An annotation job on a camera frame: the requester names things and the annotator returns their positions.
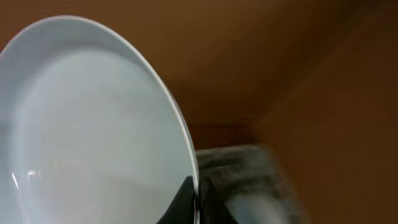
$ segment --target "brown background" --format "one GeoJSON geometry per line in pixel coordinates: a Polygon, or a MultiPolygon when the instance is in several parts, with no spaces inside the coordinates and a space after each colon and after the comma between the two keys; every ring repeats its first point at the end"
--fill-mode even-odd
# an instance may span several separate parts
{"type": "Polygon", "coordinates": [[[350,0],[0,2],[0,49],[73,14],[157,70],[196,148],[266,142],[314,223],[397,223],[398,5],[350,0]]]}

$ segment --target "plate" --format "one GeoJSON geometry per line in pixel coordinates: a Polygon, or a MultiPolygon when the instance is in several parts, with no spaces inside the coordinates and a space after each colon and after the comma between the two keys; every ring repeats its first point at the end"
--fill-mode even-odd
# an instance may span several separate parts
{"type": "Polygon", "coordinates": [[[120,35],[58,16],[0,58],[2,223],[148,223],[198,169],[172,95],[120,35]]]}

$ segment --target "white plate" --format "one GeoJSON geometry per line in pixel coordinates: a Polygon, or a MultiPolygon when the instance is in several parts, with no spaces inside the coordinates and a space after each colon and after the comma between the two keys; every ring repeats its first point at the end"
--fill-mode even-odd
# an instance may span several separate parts
{"type": "Polygon", "coordinates": [[[197,188],[171,94],[97,22],[24,29],[2,51],[0,94],[1,223],[155,224],[186,176],[197,188]]]}

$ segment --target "white ceramic dish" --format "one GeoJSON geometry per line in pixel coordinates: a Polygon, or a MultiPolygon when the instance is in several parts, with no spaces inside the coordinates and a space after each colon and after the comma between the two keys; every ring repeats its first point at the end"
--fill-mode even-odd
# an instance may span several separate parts
{"type": "Polygon", "coordinates": [[[155,224],[198,169],[143,56],[80,17],[36,22],[0,56],[1,223],[155,224]]]}

